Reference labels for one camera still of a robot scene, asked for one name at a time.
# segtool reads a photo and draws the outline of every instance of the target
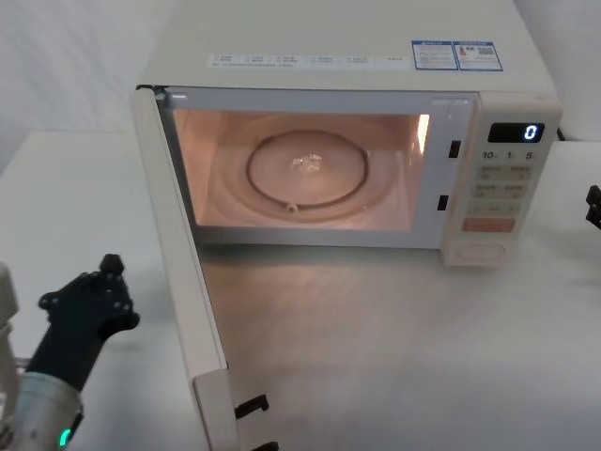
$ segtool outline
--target orange button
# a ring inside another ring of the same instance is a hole
[[[515,219],[466,218],[464,232],[510,233],[516,225]]]

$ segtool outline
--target barcode sticker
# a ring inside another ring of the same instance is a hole
[[[453,48],[460,70],[500,72],[503,70],[495,44],[484,41],[456,40]]]
[[[215,69],[284,70],[410,70],[406,56],[328,54],[210,54],[207,65]]]

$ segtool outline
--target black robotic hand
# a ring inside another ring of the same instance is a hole
[[[586,220],[591,224],[601,228],[601,189],[593,185],[586,196],[586,203],[589,204],[589,212]]]
[[[84,272],[41,297],[39,307],[48,312],[50,327],[26,372],[54,376],[82,391],[104,342],[140,322],[124,269],[119,256],[107,254],[100,271]]]

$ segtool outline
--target white wall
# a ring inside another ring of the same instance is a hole
[[[0,2],[0,171],[31,128],[130,130],[128,92],[174,4]]]
[[[31,128],[130,130],[127,93],[176,1],[2,1],[0,171]],[[565,102],[565,133],[601,141],[601,0],[516,2]]]
[[[601,0],[516,0],[562,96],[566,137],[601,141]]]

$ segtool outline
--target blue digital number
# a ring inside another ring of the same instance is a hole
[[[526,132],[524,133],[524,139],[526,141],[531,141],[538,135],[538,126],[537,125],[529,125],[526,127]]]

